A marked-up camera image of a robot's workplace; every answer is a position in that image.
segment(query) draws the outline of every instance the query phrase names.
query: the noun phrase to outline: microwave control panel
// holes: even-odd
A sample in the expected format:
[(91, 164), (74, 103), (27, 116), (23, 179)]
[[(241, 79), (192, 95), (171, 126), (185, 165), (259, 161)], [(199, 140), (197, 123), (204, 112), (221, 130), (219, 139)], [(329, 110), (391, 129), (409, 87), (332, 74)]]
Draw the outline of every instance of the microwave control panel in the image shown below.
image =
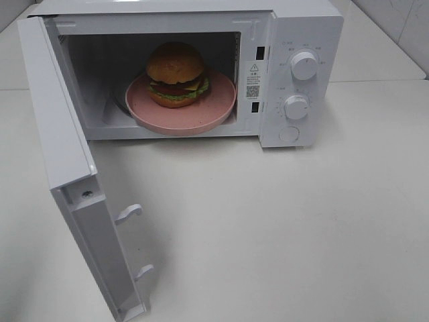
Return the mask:
[(317, 124), (343, 18), (275, 18), (266, 80), (263, 147), (309, 146)]

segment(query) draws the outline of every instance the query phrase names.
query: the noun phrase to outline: round button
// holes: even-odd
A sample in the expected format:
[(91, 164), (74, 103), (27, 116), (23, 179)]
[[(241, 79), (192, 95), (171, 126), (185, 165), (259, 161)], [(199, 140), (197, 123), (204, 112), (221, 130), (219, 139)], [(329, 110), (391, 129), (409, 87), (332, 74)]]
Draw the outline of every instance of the round button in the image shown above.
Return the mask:
[(317, 73), (318, 61), (311, 52), (299, 52), (292, 57), (290, 67), (296, 79), (305, 81)]
[(288, 97), (283, 106), (284, 113), (289, 119), (301, 119), (307, 115), (310, 104), (305, 96), (294, 95)]
[(279, 138), (284, 142), (293, 142), (300, 137), (300, 130), (294, 126), (285, 127), (280, 131)]

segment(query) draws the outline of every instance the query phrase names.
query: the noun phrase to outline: hamburger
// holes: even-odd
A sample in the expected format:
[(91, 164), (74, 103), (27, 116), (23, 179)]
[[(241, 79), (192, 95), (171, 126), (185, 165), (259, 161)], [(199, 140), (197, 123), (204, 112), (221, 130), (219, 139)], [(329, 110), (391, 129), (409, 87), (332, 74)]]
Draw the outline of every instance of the hamburger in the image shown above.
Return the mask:
[(208, 77), (198, 50), (182, 42), (162, 44), (146, 64), (149, 96), (159, 105), (182, 107), (195, 102), (208, 89)]

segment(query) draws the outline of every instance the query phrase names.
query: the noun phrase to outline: cheese slice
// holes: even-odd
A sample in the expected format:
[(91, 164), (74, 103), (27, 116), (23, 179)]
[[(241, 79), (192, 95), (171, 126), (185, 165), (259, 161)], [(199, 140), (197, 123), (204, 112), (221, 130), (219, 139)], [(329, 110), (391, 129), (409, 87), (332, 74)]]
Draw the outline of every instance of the cheese slice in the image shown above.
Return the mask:
[[(190, 83), (187, 87), (183, 87), (182, 89), (186, 91), (196, 91), (198, 87), (200, 86), (202, 77), (198, 77), (193, 83)], [(150, 82), (150, 85), (160, 85), (158, 82), (152, 80)]]
[(185, 89), (187, 91), (196, 91), (198, 86), (200, 86), (202, 77), (198, 77), (193, 83), (190, 83)]

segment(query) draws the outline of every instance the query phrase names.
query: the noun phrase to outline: white microwave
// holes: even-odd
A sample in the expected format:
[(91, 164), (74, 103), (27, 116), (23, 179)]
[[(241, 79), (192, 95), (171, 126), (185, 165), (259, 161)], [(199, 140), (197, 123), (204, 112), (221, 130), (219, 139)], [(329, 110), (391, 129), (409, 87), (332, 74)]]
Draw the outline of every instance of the white microwave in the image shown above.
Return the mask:
[(190, 44), (233, 84), (225, 119), (193, 136), (309, 146), (342, 25), (328, 0), (44, 0), (19, 22), (50, 189), (116, 321), (148, 310), (154, 267), (131, 271), (116, 225), (141, 207), (110, 212), (87, 141), (171, 137), (127, 110), (151, 52)]

